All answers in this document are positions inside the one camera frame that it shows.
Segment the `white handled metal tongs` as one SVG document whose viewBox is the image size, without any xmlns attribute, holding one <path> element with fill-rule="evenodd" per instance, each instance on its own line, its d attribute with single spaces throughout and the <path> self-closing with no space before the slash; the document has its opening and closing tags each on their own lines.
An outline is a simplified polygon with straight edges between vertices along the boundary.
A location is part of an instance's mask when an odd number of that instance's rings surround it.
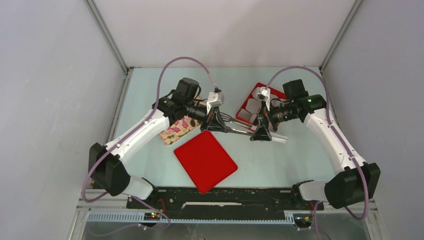
<svg viewBox="0 0 424 240">
<path fill-rule="evenodd" d="M 237 124 L 245 128 L 245 130 L 230 128 L 234 133 L 251 136 L 257 130 L 257 127 L 255 125 L 238 120 L 227 113 L 221 112 L 220 116 L 222 120 L 226 123 Z M 283 143 L 283 144 L 287 143 L 288 137 L 280 135 L 278 133 L 274 133 L 270 131 L 268 132 L 269 132 L 269 141 L 274 141 L 274 142 Z"/>
</svg>

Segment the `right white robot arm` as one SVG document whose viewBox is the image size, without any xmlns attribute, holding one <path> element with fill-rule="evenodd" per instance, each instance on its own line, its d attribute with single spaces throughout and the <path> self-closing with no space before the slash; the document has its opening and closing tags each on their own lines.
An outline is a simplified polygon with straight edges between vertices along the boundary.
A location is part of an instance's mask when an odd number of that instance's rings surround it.
<svg viewBox="0 0 424 240">
<path fill-rule="evenodd" d="M 328 182 L 307 180 L 295 184 L 291 204 L 304 209 L 311 201 L 321 201 L 340 209 L 373 198 L 381 170 L 355 151 L 329 113 L 323 96 L 309 95 L 301 79 L 283 84 L 283 90 L 288 102 L 280 106 L 271 105 L 271 93 L 266 87 L 252 91 L 261 109 L 251 141 L 271 141 L 269 125 L 277 130 L 279 123 L 299 119 L 317 137 L 335 175 Z"/>
</svg>

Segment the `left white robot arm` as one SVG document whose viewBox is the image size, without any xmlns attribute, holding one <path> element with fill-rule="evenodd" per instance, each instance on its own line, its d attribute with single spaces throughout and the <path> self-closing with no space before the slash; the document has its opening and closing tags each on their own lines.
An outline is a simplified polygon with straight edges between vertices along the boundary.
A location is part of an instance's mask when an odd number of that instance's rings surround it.
<svg viewBox="0 0 424 240">
<path fill-rule="evenodd" d="M 89 177 L 111 196 L 127 194 L 137 197 L 145 208 L 156 206 L 158 194 L 153 191 L 154 185 L 143 177 L 131 176 L 126 167 L 153 137 L 184 117 L 199 121 L 202 130 L 227 132 L 219 116 L 219 107 L 224 103 L 222 91 L 215 88 L 205 104 L 201 104 L 197 98 L 200 90 L 197 81 L 182 78 L 176 89 L 159 98 L 147 114 L 123 135 L 104 145 L 93 144 L 89 149 Z"/>
</svg>

